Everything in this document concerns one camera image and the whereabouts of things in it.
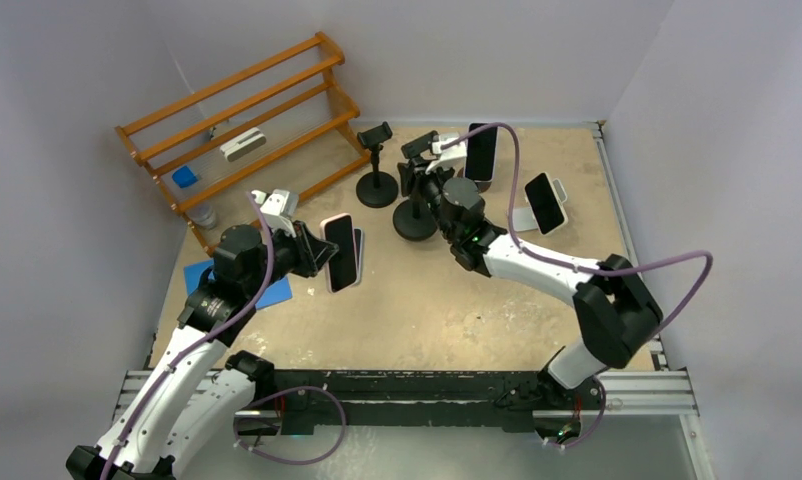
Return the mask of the pink case phone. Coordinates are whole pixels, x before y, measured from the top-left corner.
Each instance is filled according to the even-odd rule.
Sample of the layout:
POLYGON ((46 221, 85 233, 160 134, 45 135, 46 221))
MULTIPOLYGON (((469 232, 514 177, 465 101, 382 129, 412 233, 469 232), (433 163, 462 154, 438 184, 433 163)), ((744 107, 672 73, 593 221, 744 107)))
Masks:
POLYGON ((326 265, 328 291, 335 294, 354 286, 360 274, 352 216, 340 213, 324 219, 320 233, 323 240, 337 247, 326 265))

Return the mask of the black phone stand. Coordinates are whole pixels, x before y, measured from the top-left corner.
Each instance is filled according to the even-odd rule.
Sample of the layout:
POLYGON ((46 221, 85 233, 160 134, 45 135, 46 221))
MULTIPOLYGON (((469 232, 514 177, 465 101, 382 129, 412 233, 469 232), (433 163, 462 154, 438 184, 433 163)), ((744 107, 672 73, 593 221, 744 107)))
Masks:
POLYGON ((390 125, 384 121, 356 135, 361 147, 369 151, 371 171, 363 175, 356 185, 358 200, 369 208, 391 205, 398 197, 399 185, 389 173, 380 170, 380 154, 383 143, 393 136, 390 125))
MULTIPOLYGON (((401 152, 406 162, 408 159, 424 158, 425 152, 430 152, 430 143, 438 132, 433 130, 404 144, 401 152)), ((421 180, 417 183, 420 190, 410 197, 404 197, 392 217, 396 233, 403 239, 413 242, 424 241, 430 238, 437 230, 437 224, 430 212, 428 201, 435 196, 435 181, 421 180)))

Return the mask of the light blue case phone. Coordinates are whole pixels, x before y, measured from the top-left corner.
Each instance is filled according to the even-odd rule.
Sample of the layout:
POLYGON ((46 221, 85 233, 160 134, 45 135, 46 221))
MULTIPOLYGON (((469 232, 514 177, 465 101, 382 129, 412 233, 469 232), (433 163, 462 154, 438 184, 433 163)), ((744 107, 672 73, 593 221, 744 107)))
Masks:
POLYGON ((363 245, 364 245, 364 232, 361 228, 354 228, 354 242, 356 250, 356 279, 354 286, 358 286, 362 281, 363 271, 363 245))

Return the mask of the black phone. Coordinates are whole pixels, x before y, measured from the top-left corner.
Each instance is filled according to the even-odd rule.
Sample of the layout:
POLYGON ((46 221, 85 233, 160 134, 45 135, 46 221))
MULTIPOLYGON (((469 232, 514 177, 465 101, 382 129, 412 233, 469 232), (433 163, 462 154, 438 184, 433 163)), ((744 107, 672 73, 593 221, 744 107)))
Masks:
POLYGON ((530 180, 524 186, 524 193, 542 235, 551 234, 568 223, 555 182, 546 172, 530 180))
POLYGON ((497 128, 489 128, 467 139, 467 158, 463 176, 475 182, 491 182, 494 177, 497 128))

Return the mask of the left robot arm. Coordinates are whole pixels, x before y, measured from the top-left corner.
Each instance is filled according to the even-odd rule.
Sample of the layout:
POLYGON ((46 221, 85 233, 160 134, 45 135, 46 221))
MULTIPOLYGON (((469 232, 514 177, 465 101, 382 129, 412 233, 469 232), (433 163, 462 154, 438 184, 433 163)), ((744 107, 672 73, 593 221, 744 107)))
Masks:
POLYGON ((301 221, 291 228, 227 229, 213 265, 189 295, 160 361, 129 407, 93 446, 80 445, 66 468, 74 479, 177 479, 238 409, 261 409, 275 395, 274 366, 242 351, 199 390, 256 311, 258 294, 295 274, 316 276, 339 252, 301 221))

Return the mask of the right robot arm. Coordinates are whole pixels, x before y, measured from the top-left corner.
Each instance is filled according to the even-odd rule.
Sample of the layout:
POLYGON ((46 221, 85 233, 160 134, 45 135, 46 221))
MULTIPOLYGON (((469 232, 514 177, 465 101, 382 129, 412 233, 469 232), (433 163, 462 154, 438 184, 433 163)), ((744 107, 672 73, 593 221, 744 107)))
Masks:
POLYGON ((427 172, 420 158, 398 166, 403 196, 428 226, 439 232, 465 270, 510 280, 572 307, 580 335, 556 353, 539 374, 538 392, 553 407, 573 399, 578 386, 606 368, 623 368, 653 336, 663 313, 646 285, 628 274, 630 262, 570 257, 514 240, 485 216, 475 184, 450 169, 427 172))

